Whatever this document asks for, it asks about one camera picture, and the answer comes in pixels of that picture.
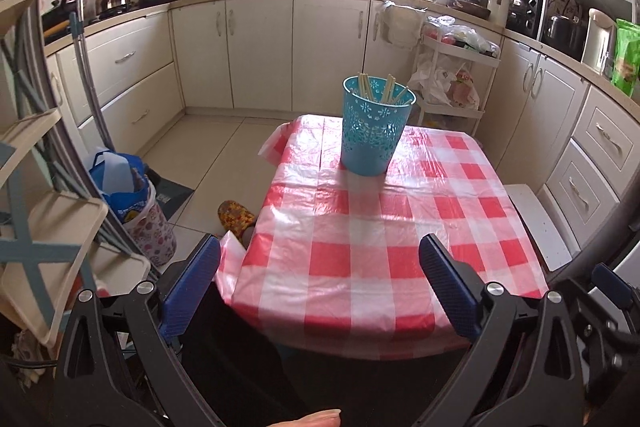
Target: silver bolt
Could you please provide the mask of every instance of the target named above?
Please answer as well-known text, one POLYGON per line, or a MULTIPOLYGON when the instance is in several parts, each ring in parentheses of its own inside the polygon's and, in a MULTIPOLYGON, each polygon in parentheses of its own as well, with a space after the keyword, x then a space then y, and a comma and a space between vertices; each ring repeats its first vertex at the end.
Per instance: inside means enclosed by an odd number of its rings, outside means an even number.
POLYGON ((553 302, 553 304, 559 304, 562 302, 562 296, 558 292, 549 292, 546 294, 546 298, 553 302))
POLYGON ((149 281, 141 282, 136 288, 136 291, 140 295, 146 295, 148 293, 151 293, 153 290, 154 290, 154 284, 152 282, 149 282, 149 281))
POLYGON ((497 297, 498 295, 502 295, 504 293, 504 286, 498 284, 497 282, 490 282, 486 286, 486 290, 491 293, 491 295, 495 295, 497 297))
POLYGON ((91 290, 82 290, 78 295, 78 300, 80 302, 87 302, 90 301, 93 296, 94 293, 91 290))

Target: green snack package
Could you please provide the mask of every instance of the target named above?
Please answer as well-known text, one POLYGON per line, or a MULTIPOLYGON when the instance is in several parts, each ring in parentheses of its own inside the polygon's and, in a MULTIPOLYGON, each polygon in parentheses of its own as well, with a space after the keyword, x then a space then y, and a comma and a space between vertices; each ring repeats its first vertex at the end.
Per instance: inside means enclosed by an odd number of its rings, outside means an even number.
POLYGON ((640 26, 618 19, 616 63, 611 83, 631 96, 640 70, 640 26))

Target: tile floor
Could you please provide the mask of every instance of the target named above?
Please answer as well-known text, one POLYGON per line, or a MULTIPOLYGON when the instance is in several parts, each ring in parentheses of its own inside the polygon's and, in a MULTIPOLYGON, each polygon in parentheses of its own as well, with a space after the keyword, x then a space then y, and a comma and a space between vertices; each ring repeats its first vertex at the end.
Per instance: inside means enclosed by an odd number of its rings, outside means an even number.
POLYGON ((144 156, 167 178, 193 188, 191 198, 169 220, 186 259, 204 233, 224 233, 218 206, 236 200, 258 213, 275 167, 258 150, 284 120, 185 115, 144 156))

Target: checkered tablecloth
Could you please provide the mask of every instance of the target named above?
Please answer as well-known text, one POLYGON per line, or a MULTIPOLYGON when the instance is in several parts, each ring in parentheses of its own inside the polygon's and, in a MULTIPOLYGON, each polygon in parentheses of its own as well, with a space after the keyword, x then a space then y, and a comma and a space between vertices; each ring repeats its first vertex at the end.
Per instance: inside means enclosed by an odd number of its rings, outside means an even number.
POLYGON ((412 359, 466 345, 418 264, 436 233, 458 261, 515 295, 546 283, 520 218, 466 134, 406 127, 386 174, 340 164, 342 120, 302 116, 260 155, 278 166, 248 251, 228 233, 225 301, 272 341, 358 359, 412 359))

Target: blue bag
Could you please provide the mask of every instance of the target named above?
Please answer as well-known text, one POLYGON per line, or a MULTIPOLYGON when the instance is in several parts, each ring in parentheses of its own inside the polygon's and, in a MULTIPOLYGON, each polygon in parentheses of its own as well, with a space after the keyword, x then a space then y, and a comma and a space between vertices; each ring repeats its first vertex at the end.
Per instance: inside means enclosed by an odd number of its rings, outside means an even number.
POLYGON ((142 159, 138 156, 113 151, 98 152, 89 174, 121 223, 130 221, 145 208, 149 180, 145 176, 142 159), (103 155, 104 161, 97 163, 103 155))

